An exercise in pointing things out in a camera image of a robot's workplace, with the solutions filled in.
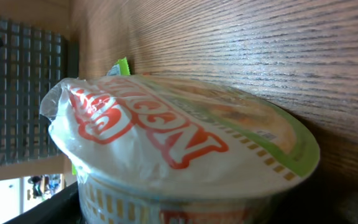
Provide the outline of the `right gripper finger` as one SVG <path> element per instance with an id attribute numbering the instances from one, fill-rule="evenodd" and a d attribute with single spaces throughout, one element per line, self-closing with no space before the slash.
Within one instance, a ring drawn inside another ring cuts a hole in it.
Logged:
<path id="1" fill-rule="evenodd" d="M 78 184 L 75 182 L 50 199 L 5 224 L 79 224 L 81 209 Z"/>

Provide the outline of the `instant noodle cup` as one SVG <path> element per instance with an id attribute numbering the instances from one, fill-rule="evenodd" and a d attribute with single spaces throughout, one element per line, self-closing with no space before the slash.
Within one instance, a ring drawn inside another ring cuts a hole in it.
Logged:
<path id="1" fill-rule="evenodd" d="M 320 159 L 286 111 L 197 80 L 66 78 L 40 113 L 75 167 L 86 223 L 265 223 Z"/>

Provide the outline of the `green snack bag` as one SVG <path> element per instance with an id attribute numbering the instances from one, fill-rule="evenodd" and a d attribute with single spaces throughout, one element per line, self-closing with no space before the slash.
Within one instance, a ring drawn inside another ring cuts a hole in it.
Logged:
<path id="1" fill-rule="evenodd" d="M 107 76 L 129 76 L 131 75 L 129 63 L 127 61 L 127 58 L 124 57 L 122 59 L 119 59 L 107 72 Z"/>

